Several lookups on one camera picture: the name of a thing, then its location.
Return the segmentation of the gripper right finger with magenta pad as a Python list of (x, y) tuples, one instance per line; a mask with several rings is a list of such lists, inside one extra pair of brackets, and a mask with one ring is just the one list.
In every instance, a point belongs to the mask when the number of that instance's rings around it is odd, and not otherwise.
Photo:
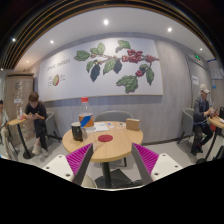
[(137, 164), (142, 183), (147, 185), (182, 169), (168, 154), (157, 154), (150, 149), (132, 144), (132, 155)]

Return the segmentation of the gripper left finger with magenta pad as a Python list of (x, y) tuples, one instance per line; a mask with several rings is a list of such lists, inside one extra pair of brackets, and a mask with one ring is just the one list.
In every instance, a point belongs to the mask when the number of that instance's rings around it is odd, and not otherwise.
[(92, 155), (93, 144), (90, 143), (66, 156), (56, 156), (43, 167), (43, 170), (81, 185)]

